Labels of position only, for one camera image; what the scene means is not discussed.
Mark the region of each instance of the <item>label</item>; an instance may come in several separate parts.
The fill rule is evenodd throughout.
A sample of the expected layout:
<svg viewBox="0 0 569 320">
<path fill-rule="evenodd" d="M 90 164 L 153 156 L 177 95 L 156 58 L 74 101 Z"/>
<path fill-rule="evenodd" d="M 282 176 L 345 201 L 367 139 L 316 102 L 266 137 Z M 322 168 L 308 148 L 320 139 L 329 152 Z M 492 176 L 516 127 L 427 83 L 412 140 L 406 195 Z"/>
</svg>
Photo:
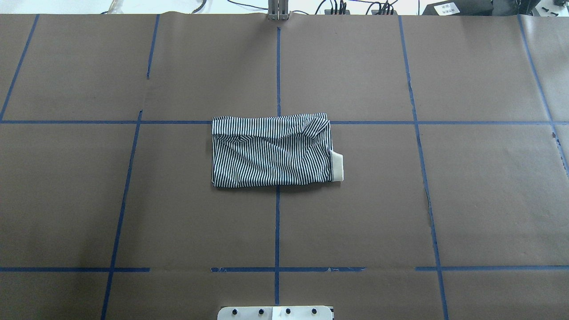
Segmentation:
<svg viewBox="0 0 569 320">
<path fill-rule="evenodd" d="M 451 15 L 460 13 L 454 2 L 445 3 L 443 5 L 434 6 L 436 13 L 439 15 Z"/>
</svg>

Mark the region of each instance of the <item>blue tape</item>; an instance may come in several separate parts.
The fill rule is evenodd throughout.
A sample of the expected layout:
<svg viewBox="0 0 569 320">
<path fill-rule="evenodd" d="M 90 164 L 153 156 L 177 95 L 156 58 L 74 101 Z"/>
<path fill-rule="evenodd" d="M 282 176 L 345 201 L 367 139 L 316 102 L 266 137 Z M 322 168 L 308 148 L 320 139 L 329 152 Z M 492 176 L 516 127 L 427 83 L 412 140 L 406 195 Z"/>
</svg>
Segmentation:
<svg viewBox="0 0 569 320">
<path fill-rule="evenodd" d="M 148 55 L 148 71 L 146 71 L 146 79 L 150 79 L 150 67 L 152 66 L 152 57 L 154 56 L 154 45 L 156 44 L 156 33 L 158 32 L 158 22 L 160 15 L 156 15 L 156 22 L 154 22 L 154 33 L 152 34 L 152 44 L 150 45 L 150 54 Z"/>
<path fill-rule="evenodd" d="M 330 267 L 281 267 L 281 272 L 362 272 L 363 266 L 330 266 Z"/>
<path fill-rule="evenodd" d="M 545 106 L 547 119 L 549 120 L 549 124 L 551 125 L 551 130 L 556 136 L 555 139 L 557 144 L 557 150 L 559 151 L 559 154 L 561 156 L 561 162 L 563 163 L 563 167 L 565 168 L 565 175 L 569 178 L 569 166 L 567 165 L 567 159 L 565 159 L 565 153 L 563 152 L 563 147 L 561 146 L 561 142 L 559 141 L 559 135 L 557 134 L 557 130 L 555 129 L 555 124 L 553 123 L 553 117 L 551 116 L 551 111 L 549 110 L 549 104 L 547 104 L 547 99 L 545 99 L 545 94 L 541 86 L 541 81 L 539 81 L 539 76 L 537 74 L 537 70 L 535 69 L 533 58 L 531 57 L 530 48 L 527 46 L 526 31 L 523 29 L 522 17 L 519 14 L 518 14 L 518 23 L 519 23 L 519 30 L 522 34 L 523 47 L 526 50 L 527 59 L 530 63 L 531 71 L 533 72 L 535 82 L 539 89 L 539 95 L 541 96 L 541 100 L 543 101 L 543 106 Z"/>
<path fill-rule="evenodd" d="M 136 149 L 137 149 L 138 133 L 139 133 L 140 128 L 141 128 L 141 120 L 142 120 L 142 110 L 138 113 L 137 128 L 134 131 L 133 147 L 130 150 L 129 169 L 126 173 L 125 190 L 122 194 L 121 212 L 118 215 L 117 233 L 114 237 L 113 255 L 111 256 L 111 261 L 110 261 L 109 277 L 107 279 L 107 286 L 106 286 L 106 290 L 105 290 L 105 300 L 103 301 L 103 308 L 101 311 L 101 320 L 105 319 L 107 306 L 109 304 L 110 290 L 111 290 L 111 285 L 113 283 L 114 266 L 115 266 L 115 263 L 117 261 L 118 243 L 119 243 L 119 239 L 121 238 L 122 221 L 123 221 L 123 218 L 125 216 L 125 208 L 126 208 L 126 197 L 129 193 L 130 177 L 133 173 L 134 153 L 136 152 Z"/>
<path fill-rule="evenodd" d="M 279 305 L 279 268 L 281 267 L 281 187 L 275 190 L 275 306 Z"/>
<path fill-rule="evenodd" d="M 443 271 L 515 271 L 515 270 L 569 270 L 569 265 L 478 265 L 478 266 L 444 266 Z M 415 271 L 433 272 L 435 266 L 418 266 Z"/>
<path fill-rule="evenodd" d="M 8 267 L 0 272 L 108 272 L 109 268 Z"/>
<path fill-rule="evenodd" d="M 0 272 L 109 272 L 110 268 L 29 267 L 0 268 Z M 116 268 L 115 272 L 150 272 L 150 268 Z"/>
<path fill-rule="evenodd" d="M 401 46 L 403 49 L 403 59 L 405 61 L 405 71 L 407 73 L 407 86 L 409 88 L 409 99 L 411 100 L 411 106 L 413 107 L 413 121 L 415 124 L 415 135 L 417 137 L 417 148 L 419 150 L 419 160 L 421 164 L 421 172 L 423 174 L 423 186 L 427 194 L 428 214 L 431 219 L 431 237 L 432 237 L 432 246 L 435 252 L 435 262 L 437 268 L 437 276 L 439 280 L 440 300 L 443 307 L 444 319 L 448 320 L 447 297 L 444 293 L 443 272 L 440 267 L 439 246 L 436 240 L 435 218 L 433 217 L 432 214 L 431 194 L 429 193 L 428 189 L 427 170 L 425 169 L 425 163 L 424 163 L 423 146 L 421 144 L 421 138 L 419 132 L 419 120 L 417 119 L 417 109 L 415 107 L 415 96 L 413 94 L 413 88 L 411 87 L 411 72 L 409 70 L 409 60 L 407 58 L 407 48 L 405 46 L 405 33 L 403 32 L 403 20 L 401 19 L 401 16 L 398 16 L 398 18 L 399 18 L 399 31 L 401 33 Z"/>
<path fill-rule="evenodd" d="M 332 125 L 412 125 L 413 121 L 330 121 Z"/>
<path fill-rule="evenodd" d="M 144 120 L 144 125 L 210 125 L 211 120 Z"/>
<path fill-rule="evenodd" d="M 212 268 L 212 272 L 275 272 L 275 268 L 271 267 L 244 267 L 244 268 Z"/>
<path fill-rule="evenodd" d="M 18 66 L 16 67 L 16 71 L 14 72 L 14 77 L 12 77 L 12 83 L 10 83 L 10 87 L 8 88 L 8 93 L 6 94 L 6 98 L 4 99 L 4 104 L 2 105 L 2 111 L 0 111 L 0 121 L 4 118 L 4 113 L 6 112 L 6 108 L 8 107 L 8 102 L 10 101 L 10 96 L 12 95 L 12 90 L 14 90 L 14 85 L 16 84 L 16 79 L 18 78 L 18 74 L 20 73 L 20 68 L 22 67 L 22 63 L 24 62 L 24 58 L 26 57 L 26 52 L 28 51 L 28 47 L 30 46 L 30 42 L 32 41 L 32 36 L 34 35 L 35 27 L 38 25 L 39 14 L 36 14 L 34 18 L 34 24 L 32 24 L 32 29 L 30 30 L 30 34 L 28 35 L 28 40 L 26 41 L 26 45 L 24 46 L 24 50 L 22 51 L 22 55 L 20 56 L 20 61 L 18 61 Z"/>
<path fill-rule="evenodd" d="M 277 27 L 277 117 L 281 116 L 281 28 Z"/>
<path fill-rule="evenodd" d="M 420 125 L 549 125 L 546 121 L 419 121 Z"/>
<path fill-rule="evenodd" d="M 150 272 L 150 268 L 114 268 L 115 272 Z"/>
<path fill-rule="evenodd" d="M 96 125 L 134 125 L 134 120 L 3 120 L 3 124 L 96 124 Z"/>
<path fill-rule="evenodd" d="M 2 120 L 0 124 L 109 124 L 134 125 L 136 120 Z M 143 120 L 143 125 L 210 125 L 211 120 Z M 332 125 L 414 125 L 414 121 L 330 121 Z M 420 125 L 550 125 L 547 121 L 419 121 Z M 569 121 L 554 121 L 569 125 Z"/>
<path fill-rule="evenodd" d="M 212 272 L 275 272 L 273 267 L 211 268 Z M 281 266 L 279 272 L 362 272 L 363 266 Z"/>
</svg>

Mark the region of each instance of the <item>black cable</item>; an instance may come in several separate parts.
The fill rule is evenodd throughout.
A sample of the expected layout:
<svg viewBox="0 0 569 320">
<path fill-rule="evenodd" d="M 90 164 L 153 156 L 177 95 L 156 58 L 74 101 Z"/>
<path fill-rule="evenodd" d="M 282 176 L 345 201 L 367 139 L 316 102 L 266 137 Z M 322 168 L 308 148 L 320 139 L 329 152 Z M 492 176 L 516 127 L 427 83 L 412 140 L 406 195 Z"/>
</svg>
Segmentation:
<svg viewBox="0 0 569 320">
<path fill-rule="evenodd" d="M 381 14 L 384 14 L 385 10 L 387 10 L 387 6 L 389 5 L 389 1 L 385 0 L 384 6 L 380 8 Z"/>
<path fill-rule="evenodd" d="M 252 6 L 252 5 L 246 5 L 244 3 L 239 3 L 239 2 L 235 2 L 235 1 L 231 1 L 231 0 L 227 0 L 227 2 L 231 2 L 235 5 L 240 5 L 240 6 L 246 6 L 246 7 L 251 7 L 251 8 L 255 8 L 255 9 L 259 9 L 259 10 L 268 10 L 269 8 L 261 8 L 261 7 L 257 7 L 257 6 Z"/>
<path fill-rule="evenodd" d="M 397 1 L 399 1 L 399 0 L 395 0 L 393 3 L 390 4 L 390 6 L 391 6 L 391 13 L 390 13 L 390 15 L 393 15 L 393 11 L 395 11 L 395 8 L 393 7 L 393 5 L 394 5 Z"/>
<path fill-rule="evenodd" d="M 322 7 L 324 2 L 326 2 L 326 0 L 322 0 L 322 2 L 318 5 L 318 8 L 316 8 L 316 12 L 314 14 L 318 14 L 318 10 L 320 10 L 320 7 Z"/>
<path fill-rule="evenodd" d="M 372 6 L 375 5 L 376 3 L 380 6 L 380 10 L 381 10 L 381 3 L 380 3 L 380 2 L 377 2 L 377 1 L 376 1 L 376 2 L 372 2 L 372 4 L 369 5 L 368 10 L 365 12 L 366 15 L 369 13 L 369 9 L 371 9 Z"/>
<path fill-rule="evenodd" d="M 393 15 L 393 6 L 391 3 L 384 4 L 383 8 L 380 8 L 380 11 L 376 13 L 376 15 Z"/>
<path fill-rule="evenodd" d="M 196 13 L 196 12 L 200 11 L 201 9 L 203 9 L 203 8 L 204 8 L 204 6 L 205 6 L 205 3 L 206 3 L 206 2 L 208 2 L 208 0 L 201 0 L 201 4 L 200 4 L 200 6 L 199 6 L 199 7 L 197 7 L 197 8 L 196 8 L 196 10 L 192 11 L 192 14 L 194 14 L 194 13 Z"/>
<path fill-rule="evenodd" d="M 531 0 L 527 0 L 526 15 L 527 15 L 527 12 L 530 11 L 530 4 L 531 4 Z"/>
</svg>

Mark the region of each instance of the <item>black and white striped fabric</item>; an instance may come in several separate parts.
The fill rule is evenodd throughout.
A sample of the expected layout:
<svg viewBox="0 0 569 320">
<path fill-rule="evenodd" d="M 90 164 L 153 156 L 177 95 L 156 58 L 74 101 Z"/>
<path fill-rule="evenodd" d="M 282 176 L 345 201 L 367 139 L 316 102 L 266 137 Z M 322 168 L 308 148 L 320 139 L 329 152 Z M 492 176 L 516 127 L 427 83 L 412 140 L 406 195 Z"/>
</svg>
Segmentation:
<svg viewBox="0 0 569 320">
<path fill-rule="evenodd" d="M 212 135 L 215 187 L 302 185 L 344 178 L 342 155 L 332 151 L 325 113 L 215 117 Z"/>
</svg>

